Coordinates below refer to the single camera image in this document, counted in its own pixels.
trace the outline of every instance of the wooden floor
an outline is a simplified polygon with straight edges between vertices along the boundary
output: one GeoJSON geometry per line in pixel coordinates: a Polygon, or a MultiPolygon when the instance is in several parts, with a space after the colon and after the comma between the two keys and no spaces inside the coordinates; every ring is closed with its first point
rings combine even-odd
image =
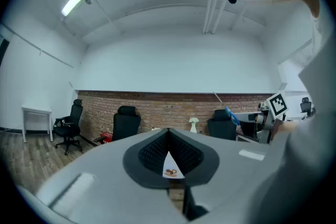
{"type": "MultiPolygon", "coordinates": [[[[93,148],[82,138],[75,139],[80,141],[83,153],[93,148]]],[[[64,145],[54,147],[63,141],[56,135],[53,142],[48,134],[27,134],[26,140],[23,143],[21,134],[0,132],[0,155],[14,182],[33,194],[52,174],[83,154],[70,146],[68,155],[64,155],[64,145]]]]}

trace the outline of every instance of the office chair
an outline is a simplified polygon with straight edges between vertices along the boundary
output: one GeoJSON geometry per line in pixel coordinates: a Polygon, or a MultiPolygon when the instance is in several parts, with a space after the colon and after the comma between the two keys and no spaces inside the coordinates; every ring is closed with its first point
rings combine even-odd
{"type": "Polygon", "coordinates": [[[79,128],[79,119],[82,115],[83,107],[82,107],[82,100],[76,99],[73,102],[71,107],[71,114],[70,116],[64,118],[56,119],[54,123],[54,132],[64,138],[62,143],[58,143],[55,145],[55,148],[58,148],[59,145],[66,145],[66,150],[64,155],[68,155],[68,149],[70,145],[74,145],[75,147],[79,148],[80,151],[83,151],[81,146],[79,145],[79,141],[75,140],[74,137],[80,134],[79,128]]]}
{"type": "Polygon", "coordinates": [[[208,120],[210,136],[228,140],[236,140],[237,126],[225,109],[215,110],[215,116],[208,120]]]}
{"type": "MultiPolygon", "coordinates": [[[[117,141],[129,136],[136,135],[140,126],[141,117],[135,113],[134,106],[122,105],[113,116],[113,137],[112,141],[117,141]]],[[[106,137],[100,136],[93,140],[103,144],[106,137]]]]}
{"type": "Polygon", "coordinates": [[[308,97],[302,98],[302,103],[300,104],[302,113],[307,113],[307,117],[311,115],[311,102],[309,102],[308,97]]]}

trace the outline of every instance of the paper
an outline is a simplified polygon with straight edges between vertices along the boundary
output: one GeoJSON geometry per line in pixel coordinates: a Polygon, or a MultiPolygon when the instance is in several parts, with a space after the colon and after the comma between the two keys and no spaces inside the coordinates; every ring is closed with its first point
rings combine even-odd
{"type": "Polygon", "coordinates": [[[170,152],[168,152],[166,159],[164,160],[162,176],[170,179],[184,178],[170,152]]]}

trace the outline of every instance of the white table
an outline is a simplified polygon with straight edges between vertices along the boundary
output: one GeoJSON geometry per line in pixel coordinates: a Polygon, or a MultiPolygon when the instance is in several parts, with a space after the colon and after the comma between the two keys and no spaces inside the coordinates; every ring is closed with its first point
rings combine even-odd
{"type": "Polygon", "coordinates": [[[301,121],[303,118],[307,117],[306,112],[296,113],[296,114],[290,114],[289,116],[286,116],[285,121],[291,120],[291,121],[301,121]]]}
{"type": "Polygon", "coordinates": [[[53,128],[51,123],[51,110],[50,109],[37,109],[30,106],[23,105],[22,107],[22,137],[23,142],[26,143],[26,128],[25,128],[25,113],[35,114],[35,115],[46,115],[47,124],[49,126],[48,134],[50,135],[50,140],[53,141],[53,128]]]}

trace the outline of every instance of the white sticker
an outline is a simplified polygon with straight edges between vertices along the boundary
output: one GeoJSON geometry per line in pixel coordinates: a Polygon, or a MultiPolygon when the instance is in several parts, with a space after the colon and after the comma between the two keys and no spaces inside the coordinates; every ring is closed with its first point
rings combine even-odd
{"type": "Polygon", "coordinates": [[[265,155],[263,154],[259,154],[259,153],[255,153],[255,152],[251,152],[247,150],[239,151],[239,155],[247,157],[247,158],[251,158],[251,159],[256,159],[258,161],[262,161],[265,158],[265,155]]]}

